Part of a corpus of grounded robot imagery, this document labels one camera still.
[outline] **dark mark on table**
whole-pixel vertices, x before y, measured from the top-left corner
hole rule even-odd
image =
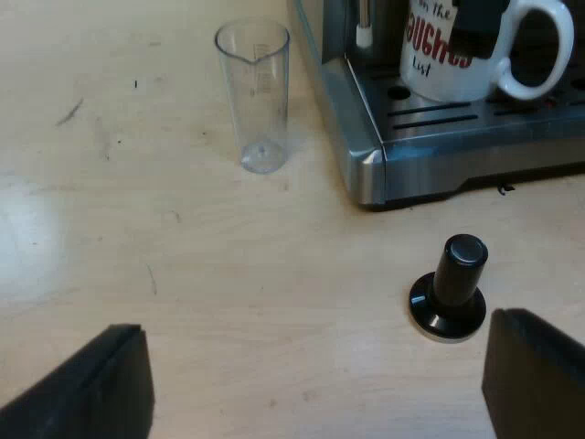
[[[80,101],[77,102],[77,104],[67,113],[67,115],[55,124],[55,126],[61,126],[73,119],[75,117],[75,113],[77,113],[77,111],[81,108],[81,105],[83,105],[83,98],[81,98]]]
[[[304,391],[303,392],[303,401],[310,402],[316,400],[319,395],[316,391]]]
[[[146,264],[146,269],[148,270],[148,274],[150,275],[150,282],[153,289],[153,295],[158,294],[158,288],[156,286],[156,279],[154,278],[153,269],[149,264]]]
[[[505,197],[506,192],[513,192],[516,188],[510,185],[500,185],[497,188],[497,191],[500,193],[502,197]]]
[[[177,224],[181,224],[183,222],[183,219],[181,218],[181,214],[179,212],[177,212],[176,210],[171,210],[171,213],[175,215],[175,220]]]

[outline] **wooden table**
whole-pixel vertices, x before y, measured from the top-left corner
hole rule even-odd
[[[493,438],[488,325],[443,345],[406,311],[460,232],[490,249],[490,311],[585,340],[585,177],[359,210],[294,42],[292,157],[239,167],[213,34],[287,24],[283,0],[0,8],[0,404],[128,322],[148,335],[154,439]]]

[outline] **drip tray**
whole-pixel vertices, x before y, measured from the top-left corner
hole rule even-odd
[[[585,134],[585,70],[576,64],[553,92],[532,102],[500,91],[480,102],[429,101],[404,86],[398,68],[357,71],[356,81],[385,146],[453,146],[464,137],[477,147]]]

